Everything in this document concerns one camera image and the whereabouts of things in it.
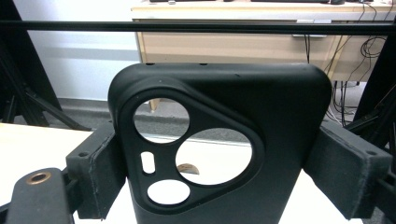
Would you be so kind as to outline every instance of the desk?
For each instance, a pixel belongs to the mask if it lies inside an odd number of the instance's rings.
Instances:
[[[305,3],[233,2],[150,3],[144,0],[132,8],[134,21],[225,21],[225,22],[356,22],[393,21],[396,8],[380,2],[341,6]],[[138,33],[143,63],[305,63],[303,37],[292,35],[174,34]],[[361,45],[368,36],[311,37],[310,62],[325,69],[335,54],[328,76],[333,80],[366,81],[376,59],[365,60]],[[371,52],[380,52],[384,42],[377,40]]]
[[[34,170],[65,167],[65,156],[91,133],[0,123],[0,204],[11,200],[13,185]],[[128,186],[113,204],[107,220],[79,220],[76,223],[136,223]],[[304,172],[290,196],[281,224],[361,224],[346,221]]]

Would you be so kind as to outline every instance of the white table surface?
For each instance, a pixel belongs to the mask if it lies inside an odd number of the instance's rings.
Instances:
[[[10,202],[14,184],[24,175],[49,167],[62,170],[66,166],[66,155],[90,134],[0,123],[0,204]],[[76,223],[136,223],[128,185],[122,189],[106,220],[79,220],[77,213],[74,217]],[[279,223],[362,222],[345,220],[312,179],[301,172]]]

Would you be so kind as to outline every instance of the cable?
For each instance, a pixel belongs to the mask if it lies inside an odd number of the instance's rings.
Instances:
[[[311,35],[304,35],[305,40],[305,53],[306,53],[306,61],[309,63],[309,54],[311,52]]]

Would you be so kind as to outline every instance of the floor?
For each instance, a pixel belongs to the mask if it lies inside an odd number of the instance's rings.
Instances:
[[[357,83],[350,82],[347,84],[345,102],[347,106],[346,121],[353,120],[354,112],[356,111],[355,107],[359,104],[364,87],[365,83],[358,85]],[[339,98],[340,89],[337,89],[335,94],[336,101]],[[93,130],[97,129],[101,124],[111,121],[106,102],[60,99],[60,104],[68,117]],[[341,125],[341,114],[337,112],[337,109],[337,106],[331,104],[329,113],[324,119],[337,122]],[[49,120],[50,127],[67,128],[51,115],[46,114],[46,117]],[[188,114],[184,107],[166,99],[161,100],[155,111],[150,110],[149,104],[142,104],[136,111],[134,120],[138,131],[146,137],[159,135],[169,136],[170,138],[179,137],[187,130],[189,125]],[[16,122],[24,123],[22,118],[17,118]],[[230,130],[213,130],[194,137],[227,142],[247,141],[244,135]],[[371,219],[364,219],[363,223],[377,224],[380,223],[380,218],[381,213],[376,211]]]

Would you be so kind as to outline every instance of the circular hole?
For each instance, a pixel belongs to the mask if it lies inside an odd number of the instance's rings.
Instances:
[[[134,126],[150,142],[170,143],[186,133],[190,126],[190,117],[180,103],[157,98],[137,108],[134,113]]]
[[[180,146],[176,164],[196,167],[199,174],[180,172],[189,181],[217,185],[239,176],[248,167],[251,156],[251,144],[240,132],[210,129],[193,135]]]
[[[30,176],[26,182],[29,185],[36,185],[45,182],[46,180],[50,179],[50,173],[44,172]]]
[[[86,156],[88,156],[88,152],[80,152],[80,153],[78,153],[78,155],[80,157],[86,157]]]
[[[373,152],[373,151],[366,151],[366,153],[369,154],[369,155],[372,155],[372,156],[376,155],[376,152]]]
[[[148,187],[148,196],[155,203],[163,205],[178,204],[186,201],[190,196],[190,188],[178,180],[161,180]]]

